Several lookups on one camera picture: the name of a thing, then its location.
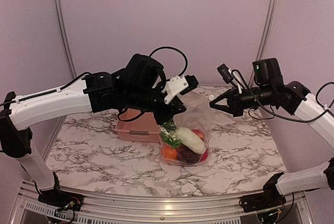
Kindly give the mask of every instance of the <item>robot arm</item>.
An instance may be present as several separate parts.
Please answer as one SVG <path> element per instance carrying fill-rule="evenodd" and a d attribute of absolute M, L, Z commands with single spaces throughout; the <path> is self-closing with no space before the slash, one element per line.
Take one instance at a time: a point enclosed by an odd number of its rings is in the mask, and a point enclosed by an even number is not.
<path fill-rule="evenodd" d="M 233 116 L 243 115 L 244 109 L 255 109 L 259 106 L 263 108 L 264 105 L 272 105 L 277 109 L 282 107 L 299 120 L 275 113 L 273 115 L 286 120 L 307 123 L 334 149 L 334 114 L 320 105 L 316 97 L 301 83 L 293 81 L 284 85 L 279 64 L 275 58 L 253 62 L 253 68 L 254 80 L 258 87 L 249 88 L 244 82 L 242 90 L 240 87 L 234 87 L 211 101 L 210 106 Z M 239 86 L 242 85 L 238 76 L 233 75 L 237 70 L 229 69 L 223 64 L 218 67 L 218 71 L 226 83 L 235 79 Z M 227 105 L 217 104 L 224 99 L 227 100 Z M 263 193 L 243 196 L 240 205 L 245 212 L 261 210 L 279 206 L 281 202 L 285 203 L 284 195 L 326 187 L 334 190 L 334 158 L 317 167 L 296 173 L 275 174 L 264 185 Z"/>
<path fill-rule="evenodd" d="M 158 77 L 161 81 L 154 87 Z M 160 125 L 186 110 L 178 95 L 188 93 L 197 85 L 195 76 L 189 75 L 166 80 L 158 61 L 135 54 L 125 68 L 113 74 L 88 73 L 64 86 L 32 95 L 16 96 L 10 92 L 0 111 L 2 150 L 16 158 L 34 179 L 41 191 L 40 201 L 63 207 L 73 197 L 82 196 L 60 190 L 56 174 L 48 169 L 31 142 L 30 126 L 69 114 L 108 109 L 117 109 L 121 114 L 128 108 L 141 113 L 153 112 Z"/>

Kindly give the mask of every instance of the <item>bag of produce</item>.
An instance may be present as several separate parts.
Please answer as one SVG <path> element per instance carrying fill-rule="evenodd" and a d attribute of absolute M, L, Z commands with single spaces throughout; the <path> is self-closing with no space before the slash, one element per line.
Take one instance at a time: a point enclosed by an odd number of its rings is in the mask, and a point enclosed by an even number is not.
<path fill-rule="evenodd" d="M 207 96 L 190 92 L 182 96 L 187 111 L 161 128 L 161 156 L 167 163 L 195 165 L 207 160 L 213 112 Z"/>

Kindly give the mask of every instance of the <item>purple backdrop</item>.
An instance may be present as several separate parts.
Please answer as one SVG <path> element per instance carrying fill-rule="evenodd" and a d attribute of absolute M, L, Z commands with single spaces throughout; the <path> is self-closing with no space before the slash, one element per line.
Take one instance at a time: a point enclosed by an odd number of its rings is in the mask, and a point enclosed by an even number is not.
<path fill-rule="evenodd" d="M 279 60 L 285 83 L 298 80 L 316 93 L 334 80 L 334 0 L 278 0 L 265 57 Z M 320 96 L 330 103 L 334 87 Z M 309 126 L 281 119 L 268 121 L 273 137 L 289 171 L 317 166 L 333 150 Z M 307 193 L 315 224 L 334 219 L 334 191 Z"/>
<path fill-rule="evenodd" d="M 70 80 L 53 0 L 0 0 L 0 100 L 9 91 L 37 92 Z M 32 127 L 43 152 L 57 120 Z M 0 223 L 8 223 L 22 178 L 17 161 L 0 154 Z"/>
<path fill-rule="evenodd" d="M 188 73 L 201 84 L 224 84 L 216 68 L 239 68 L 248 79 L 265 24 L 269 0 L 62 0 L 78 72 L 114 72 L 135 53 L 170 45 L 189 58 Z M 167 76 L 183 59 L 155 55 Z"/>

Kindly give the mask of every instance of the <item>red apple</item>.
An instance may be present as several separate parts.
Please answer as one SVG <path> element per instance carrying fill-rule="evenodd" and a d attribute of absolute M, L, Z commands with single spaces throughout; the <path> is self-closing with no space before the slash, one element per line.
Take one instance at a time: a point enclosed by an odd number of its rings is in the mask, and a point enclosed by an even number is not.
<path fill-rule="evenodd" d="M 202 157 L 200 157 L 199 162 L 205 161 L 209 156 L 209 148 L 207 148 L 207 150 L 205 150 L 204 154 L 202 155 Z"/>
<path fill-rule="evenodd" d="M 204 141 L 204 133 L 201 130 L 198 129 L 192 129 L 192 131 L 201 139 Z"/>

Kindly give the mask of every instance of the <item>ventilation grille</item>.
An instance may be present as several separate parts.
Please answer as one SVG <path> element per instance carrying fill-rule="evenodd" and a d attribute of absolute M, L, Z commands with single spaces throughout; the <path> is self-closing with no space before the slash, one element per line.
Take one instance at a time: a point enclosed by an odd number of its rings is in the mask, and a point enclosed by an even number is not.
<path fill-rule="evenodd" d="M 37 202 L 26 202 L 25 209 L 30 210 L 35 213 L 39 213 L 41 215 L 45 215 L 48 217 L 56 218 L 59 220 L 64 220 L 64 219 L 71 219 L 72 213 L 71 211 L 69 214 L 67 212 L 57 212 L 56 208 L 48 205 L 44 205 L 41 203 Z M 75 223 L 79 224 L 138 224 L 137 222 L 132 222 L 132 221 L 122 221 L 118 222 L 115 220 L 107 220 L 105 218 L 99 218 L 99 217 L 88 217 L 82 215 L 80 212 L 75 212 L 76 218 L 75 218 Z M 192 224 L 241 224 L 240 218 L 235 217 L 235 218 L 230 218 L 230 219 L 224 219 L 224 220 L 218 220 L 215 222 L 212 221 L 201 221 L 201 222 L 188 222 Z"/>

